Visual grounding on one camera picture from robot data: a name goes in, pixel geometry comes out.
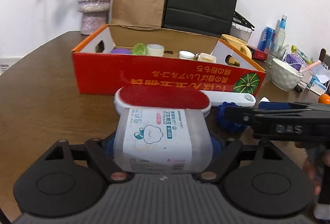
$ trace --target white ceramic bowl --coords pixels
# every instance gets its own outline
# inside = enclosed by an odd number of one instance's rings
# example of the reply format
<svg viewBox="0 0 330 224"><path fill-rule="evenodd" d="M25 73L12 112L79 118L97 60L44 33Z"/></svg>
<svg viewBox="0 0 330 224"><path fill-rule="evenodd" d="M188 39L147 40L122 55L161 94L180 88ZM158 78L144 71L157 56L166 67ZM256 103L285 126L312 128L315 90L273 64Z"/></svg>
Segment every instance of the white ceramic bowl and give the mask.
<svg viewBox="0 0 330 224"><path fill-rule="evenodd" d="M272 83L283 91L289 91L300 82L302 74L289 64L273 58L270 70Z"/></svg>

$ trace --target pumpkin illustration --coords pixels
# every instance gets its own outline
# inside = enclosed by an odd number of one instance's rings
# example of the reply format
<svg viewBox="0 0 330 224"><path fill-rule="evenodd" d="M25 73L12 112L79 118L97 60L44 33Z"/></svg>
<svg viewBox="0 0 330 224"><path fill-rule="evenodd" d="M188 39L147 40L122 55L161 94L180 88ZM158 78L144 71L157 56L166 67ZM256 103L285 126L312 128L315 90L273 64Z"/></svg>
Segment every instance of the pumpkin illustration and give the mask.
<svg viewBox="0 0 330 224"><path fill-rule="evenodd" d="M260 78L256 73L245 74L235 83L233 92L253 94L259 83Z"/></svg>

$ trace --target pink straw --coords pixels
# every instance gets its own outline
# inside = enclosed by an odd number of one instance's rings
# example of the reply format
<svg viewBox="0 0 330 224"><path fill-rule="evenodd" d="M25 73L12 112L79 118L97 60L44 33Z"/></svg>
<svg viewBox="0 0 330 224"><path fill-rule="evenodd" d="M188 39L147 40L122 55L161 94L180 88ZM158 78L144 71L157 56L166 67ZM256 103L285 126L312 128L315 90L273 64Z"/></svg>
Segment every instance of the pink straw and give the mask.
<svg viewBox="0 0 330 224"><path fill-rule="evenodd" d="M314 63L312 63L311 65L307 66L306 69L302 70L301 73L304 73L306 71L309 71L311 70L312 68L315 68L316 66L320 65L321 64L321 61L318 60L318 61L315 61Z"/></svg>

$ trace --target red lint brush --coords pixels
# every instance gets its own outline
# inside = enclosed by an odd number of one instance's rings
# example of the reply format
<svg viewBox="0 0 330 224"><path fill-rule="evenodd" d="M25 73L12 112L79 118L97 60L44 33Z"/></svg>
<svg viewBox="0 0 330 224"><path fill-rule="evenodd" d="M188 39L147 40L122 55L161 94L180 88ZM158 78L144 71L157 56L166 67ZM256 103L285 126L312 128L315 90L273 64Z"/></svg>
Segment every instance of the red lint brush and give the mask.
<svg viewBox="0 0 330 224"><path fill-rule="evenodd" d="M211 109L211 102L203 92L194 88L173 86L124 86L116 92L114 104L119 115L125 108L146 107L200 109L206 117Z"/></svg>

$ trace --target purple textured vase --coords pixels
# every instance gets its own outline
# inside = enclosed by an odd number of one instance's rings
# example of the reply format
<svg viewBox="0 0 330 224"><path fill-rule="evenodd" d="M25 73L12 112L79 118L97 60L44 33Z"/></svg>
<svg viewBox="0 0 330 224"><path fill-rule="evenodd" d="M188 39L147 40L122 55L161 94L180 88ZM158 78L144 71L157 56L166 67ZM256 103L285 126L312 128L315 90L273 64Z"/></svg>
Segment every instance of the purple textured vase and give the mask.
<svg viewBox="0 0 330 224"><path fill-rule="evenodd" d="M82 12L81 34L89 35L107 23L111 0L78 0Z"/></svg>

